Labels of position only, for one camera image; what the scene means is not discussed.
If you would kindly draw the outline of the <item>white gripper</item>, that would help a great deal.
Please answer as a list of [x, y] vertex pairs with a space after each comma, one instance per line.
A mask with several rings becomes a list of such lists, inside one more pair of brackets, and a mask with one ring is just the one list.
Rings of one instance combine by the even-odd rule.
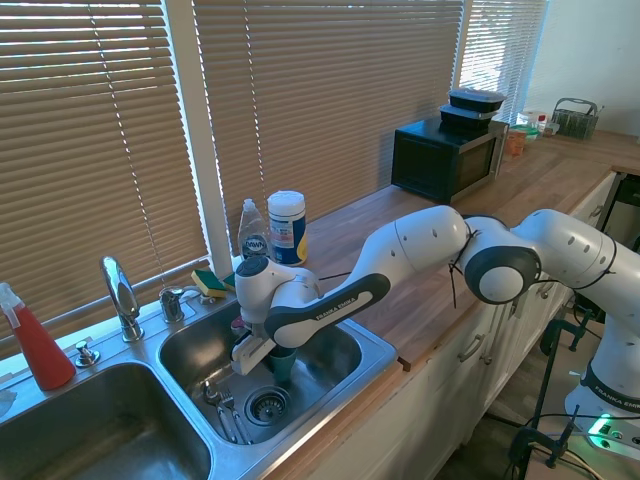
[[246, 332], [236, 340], [231, 350], [233, 372], [248, 375], [275, 347], [276, 343], [270, 338]]

